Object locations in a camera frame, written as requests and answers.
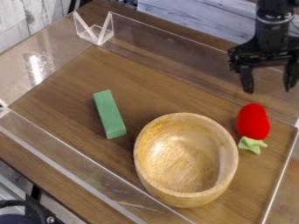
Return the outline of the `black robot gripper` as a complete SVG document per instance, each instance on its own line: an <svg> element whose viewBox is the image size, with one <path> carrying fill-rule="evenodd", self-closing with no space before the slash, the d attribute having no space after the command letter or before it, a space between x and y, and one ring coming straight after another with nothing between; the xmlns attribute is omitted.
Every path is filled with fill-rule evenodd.
<svg viewBox="0 0 299 224"><path fill-rule="evenodd" d="M284 66L284 90L299 81L299 37L288 34L295 15L256 14L252 39L228 50L228 68L240 74L243 91L253 93L252 69Z"/></svg>

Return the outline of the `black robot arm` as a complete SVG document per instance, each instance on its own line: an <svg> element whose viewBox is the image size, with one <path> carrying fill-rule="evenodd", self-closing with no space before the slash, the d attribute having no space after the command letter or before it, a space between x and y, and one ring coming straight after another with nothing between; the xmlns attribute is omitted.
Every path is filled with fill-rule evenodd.
<svg viewBox="0 0 299 224"><path fill-rule="evenodd" d="M299 37L289 35L296 7L299 0L257 0L253 37L228 49L228 69L240 75L243 91L249 94L256 67L284 67L285 91L299 81Z"/></svg>

